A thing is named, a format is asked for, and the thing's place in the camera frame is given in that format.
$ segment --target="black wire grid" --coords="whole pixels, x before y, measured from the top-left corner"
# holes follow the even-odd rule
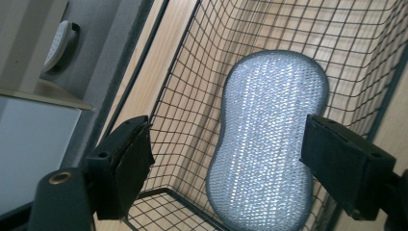
[[[198,1],[152,113],[151,168],[128,221],[139,230],[224,229],[206,191],[231,67],[260,50],[292,50],[325,70],[325,116],[372,139],[406,64],[408,1]],[[332,210],[318,181],[303,230]]]

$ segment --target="wire basket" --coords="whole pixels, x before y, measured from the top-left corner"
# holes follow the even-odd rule
[[[324,116],[372,139],[407,60],[405,0],[198,1],[152,112],[151,168],[128,221],[139,230],[226,229],[205,191],[220,131],[223,84],[243,56],[302,53],[325,70]],[[303,230],[330,218],[314,181]]]

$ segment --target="wooden floor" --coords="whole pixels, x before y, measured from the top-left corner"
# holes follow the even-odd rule
[[[152,13],[149,15],[115,103],[111,108],[110,117],[128,85],[161,4],[162,1],[155,1],[154,3]],[[128,118],[150,114],[194,4],[195,1],[169,1],[163,23],[141,70],[140,77],[119,115],[116,126]],[[398,174],[408,167],[408,155],[406,154],[406,150],[408,150],[408,120],[405,118],[408,115],[408,93],[406,89],[408,89],[407,71],[398,85],[392,104],[374,141],[378,146],[397,157],[395,172]],[[365,222],[354,221],[342,214],[336,230],[383,230],[384,220],[385,215],[383,213],[379,215],[377,221]],[[97,230],[130,230],[126,224],[118,221],[97,221],[96,227]]]

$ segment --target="mesh pad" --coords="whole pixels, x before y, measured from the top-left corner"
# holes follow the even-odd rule
[[[312,175],[299,162],[307,114],[321,114],[327,79],[313,60],[262,51],[231,70],[222,127],[207,175],[217,215],[237,230],[298,230],[312,206]]]

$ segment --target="black clamp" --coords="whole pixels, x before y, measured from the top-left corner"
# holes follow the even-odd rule
[[[387,215],[386,230],[408,229],[408,171],[395,158],[342,124],[317,115],[306,121],[301,162],[356,220]]]
[[[94,230],[123,219],[154,164],[147,116],[122,123],[88,155],[87,167],[54,171],[38,183],[29,230]]]

